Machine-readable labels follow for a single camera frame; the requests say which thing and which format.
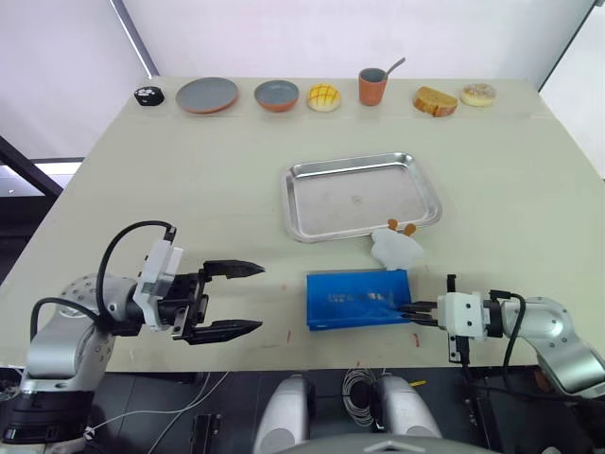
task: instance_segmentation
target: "blue plastic bag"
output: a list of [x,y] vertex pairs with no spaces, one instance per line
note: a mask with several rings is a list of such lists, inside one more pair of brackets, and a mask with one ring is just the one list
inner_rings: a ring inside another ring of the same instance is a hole
[[312,331],[407,323],[397,307],[411,303],[405,271],[346,271],[306,276],[306,323]]

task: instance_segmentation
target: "stainless steel tray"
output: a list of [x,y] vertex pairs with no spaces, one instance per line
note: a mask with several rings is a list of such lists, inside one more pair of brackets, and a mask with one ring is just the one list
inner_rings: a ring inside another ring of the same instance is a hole
[[399,220],[435,223],[441,203],[414,158],[378,154],[298,164],[282,179],[286,225],[299,241],[362,236]]

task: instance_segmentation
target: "ceramic bowl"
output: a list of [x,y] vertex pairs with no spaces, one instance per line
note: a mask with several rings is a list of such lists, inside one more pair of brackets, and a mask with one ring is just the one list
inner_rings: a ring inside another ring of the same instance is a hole
[[256,102],[268,111],[285,112],[292,109],[299,98],[299,89],[287,80],[270,80],[254,90]]

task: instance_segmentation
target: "bread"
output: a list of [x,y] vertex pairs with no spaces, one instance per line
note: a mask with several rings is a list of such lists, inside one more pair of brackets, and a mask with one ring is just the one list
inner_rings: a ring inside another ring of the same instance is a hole
[[460,99],[473,107],[487,107],[495,100],[495,89],[487,83],[471,83],[462,89]]
[[340,92],[332,85],[318,83],[311,87],[306,102],[314,111],[330,112],[340,105]]
[[451,115],[457,106],[455,97],[428,87],[420,87],[414,96],[414,107],[433,116]]

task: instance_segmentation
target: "spoon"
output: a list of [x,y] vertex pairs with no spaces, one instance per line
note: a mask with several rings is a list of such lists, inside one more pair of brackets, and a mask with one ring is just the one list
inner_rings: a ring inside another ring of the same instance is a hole
[[403,57],[402,59],[396,61],[391,68],[389,68],[389,70],[387,71],[387,73],[385,74],[385,79],[389,78],[389,74],[392,73],[393,70],[397,69],[399,66],[401,66],[403,64],[403,62],[406,61],[406,57]]

